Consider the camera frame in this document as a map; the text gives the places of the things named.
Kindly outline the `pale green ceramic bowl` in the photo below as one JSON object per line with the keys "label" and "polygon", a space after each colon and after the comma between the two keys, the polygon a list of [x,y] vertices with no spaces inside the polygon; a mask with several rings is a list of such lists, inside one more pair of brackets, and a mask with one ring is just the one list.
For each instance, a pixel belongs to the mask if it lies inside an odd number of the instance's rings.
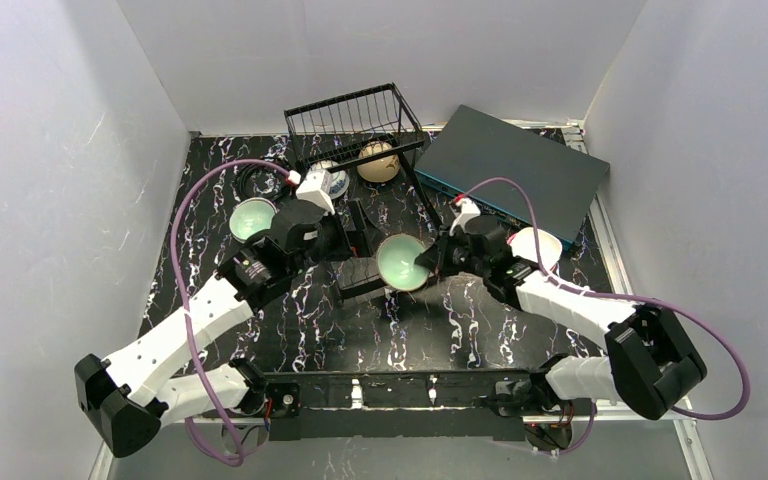
{"label": "pale green ceramic bowl", "polygon": [[376,264],[381,279],[392,289],[412,292],[422,288],[429,276],[429,270],[417,265],[415,260],[426,250],[416,237],[396,234],[387,237],[376,253]]}

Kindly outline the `blue white patterned bowl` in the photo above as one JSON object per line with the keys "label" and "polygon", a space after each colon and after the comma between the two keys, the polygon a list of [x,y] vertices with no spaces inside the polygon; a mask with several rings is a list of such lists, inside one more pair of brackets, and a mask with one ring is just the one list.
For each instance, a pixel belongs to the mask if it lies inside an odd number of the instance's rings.
{"label": "blue white patterned bowl", "polygon": [[[332,160],[322,160],[312,165],[312,170],[327,170],[328,168],[335,167],[338,162]],[[345,170],[332,173],[332,180],[329,189],[329,196],[332,200],[336,200],[342,197],[349,188],[350,179]]]}

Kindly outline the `orange bowl white inside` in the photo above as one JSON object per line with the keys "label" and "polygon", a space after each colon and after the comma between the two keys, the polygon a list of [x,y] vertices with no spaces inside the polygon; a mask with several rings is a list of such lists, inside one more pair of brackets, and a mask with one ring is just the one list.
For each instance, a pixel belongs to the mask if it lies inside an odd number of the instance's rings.
{"label": "orange bowl white inside", "polygon": [[512,234],[508,240],[512,253],[526,260],[537,262],[555,272],[563,253],[562,242],[552,234],[533,227],[526,227]]}

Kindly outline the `green lined ceramic bowl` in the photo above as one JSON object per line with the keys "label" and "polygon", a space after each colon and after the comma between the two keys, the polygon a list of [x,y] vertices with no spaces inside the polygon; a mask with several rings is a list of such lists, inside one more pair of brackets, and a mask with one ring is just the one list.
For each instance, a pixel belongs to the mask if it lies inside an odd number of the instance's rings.
{"label": "green lined ceramic bowl", "polygon": [[277,213],[276,206],[262,197],[253,197],[237,205],[228,222],[232,237],[244,242],[253,234],[267,230]]}

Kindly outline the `black wire dish rack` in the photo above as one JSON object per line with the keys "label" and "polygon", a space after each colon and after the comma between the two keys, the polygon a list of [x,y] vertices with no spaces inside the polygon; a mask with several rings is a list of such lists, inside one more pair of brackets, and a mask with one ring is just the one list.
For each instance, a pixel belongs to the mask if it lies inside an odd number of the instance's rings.
{"label": "black wire dish rack", "polygon": [[[375,253],[380,243],[396,233],[415,237],[433,235],[442,220],[424,192],[415,172],[419,156],[429,143],[416,115],[393,83],[362,89],[288,109],[284,113],[288,128],[288,162],[306,173],[322,160],[338,162],[328,168],[345,170],[350,179],[348,191],[335,202],[344,228],[353,227],[348,201],[357,199],[376,227]],[[360,151],[370,142],[390,143],[392,149],[365,159]],[[386,183],[362,179],[356,167],[389,155],[399,157],[400,172]],[[326,262],[338,300],[349,300],[384,287],[371,258],[350,258]]]}

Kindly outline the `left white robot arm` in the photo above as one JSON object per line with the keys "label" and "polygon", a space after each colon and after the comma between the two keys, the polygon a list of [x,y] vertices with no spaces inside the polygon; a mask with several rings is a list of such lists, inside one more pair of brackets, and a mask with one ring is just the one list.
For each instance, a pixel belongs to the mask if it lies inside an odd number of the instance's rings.
{"label": "left white robot arm", "polygon": [[283,297],[294,279],[323,262],[373,256],[382,230],[348,204],[351,227],[305,200],[290,200],[270,218],[243,223],[239,249],[159,325],[101,358],[74,367],[79,407],[116,458],[145,447],[165,426],[210,410],[256,414],[270,400],[268,382],[248,360],[177,376],[186,360],[231,328]]}

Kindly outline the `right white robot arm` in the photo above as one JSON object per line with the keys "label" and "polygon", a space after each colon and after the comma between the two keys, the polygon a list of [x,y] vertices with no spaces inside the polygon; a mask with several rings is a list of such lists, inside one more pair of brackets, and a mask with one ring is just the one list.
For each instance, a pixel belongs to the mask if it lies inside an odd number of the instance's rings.
{"label": "right white robot arm", "polygon": [[676,315],[643,300],[601,298],[550,278],[540,260],[558,261],[550,234],[531,227],[510,236],[490,215],[440,233],[415,260],[442,277],[467,272],[482,279],[497,301],[558,322],[604,352],[563,357],[538,371],[542,395],[622,402],[657,420],[707,375],[707,367]]}

